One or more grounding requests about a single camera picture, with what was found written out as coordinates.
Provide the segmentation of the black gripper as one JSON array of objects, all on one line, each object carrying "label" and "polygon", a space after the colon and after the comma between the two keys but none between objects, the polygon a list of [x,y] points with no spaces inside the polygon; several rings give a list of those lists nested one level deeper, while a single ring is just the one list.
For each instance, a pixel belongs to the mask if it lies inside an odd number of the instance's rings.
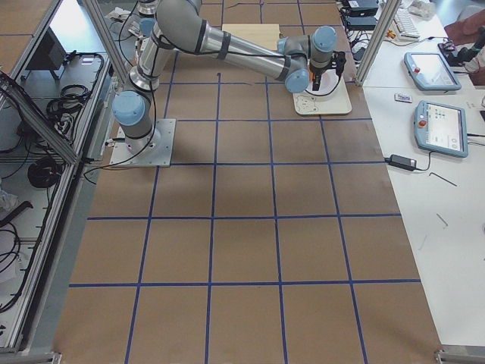
[{"label": "black gripper", "polygon": [[337,76],[343,74],[346,64],[346,53],[342,51],[324,52],[310,58],[310,71],[312,75],[312,89],[321,87],[321,75],[328,70],[335,70]]}]

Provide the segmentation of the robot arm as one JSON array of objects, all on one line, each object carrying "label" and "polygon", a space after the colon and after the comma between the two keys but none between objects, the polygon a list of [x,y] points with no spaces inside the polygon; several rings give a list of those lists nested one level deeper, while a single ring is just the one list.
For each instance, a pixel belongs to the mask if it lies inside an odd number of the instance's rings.
[{"label": "robot arm", "polygon": [[343,73],[346,56],[335,49],[332,27],[280,39],[277,48],[270,50],[212,27],[201,17],[201,6],[200,1],[158,2],[145,50],[131,67],[124,89],[114,97],[112,112],[124,132],[129,162],[149,157],[162,147],[162,133],[149,112],[154,109],[160,74],[175,50],[248,68],[283,82],[290,93],[308,88],[317,92],[326,71],[334,70],[338,77]]}]

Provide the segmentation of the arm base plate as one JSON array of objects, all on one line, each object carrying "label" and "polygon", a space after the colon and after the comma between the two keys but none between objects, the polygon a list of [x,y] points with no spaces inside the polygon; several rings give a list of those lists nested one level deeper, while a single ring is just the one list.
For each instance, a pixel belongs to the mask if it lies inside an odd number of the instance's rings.
[{"label": "arm base plate", "polygon": [[110,166],[122,167],[170,167],[174,147],[174,134],[177,120],[159,118],[155,123],[155,132],[150,132],[140,140],[125,136],[121,127],[112,149]]}]

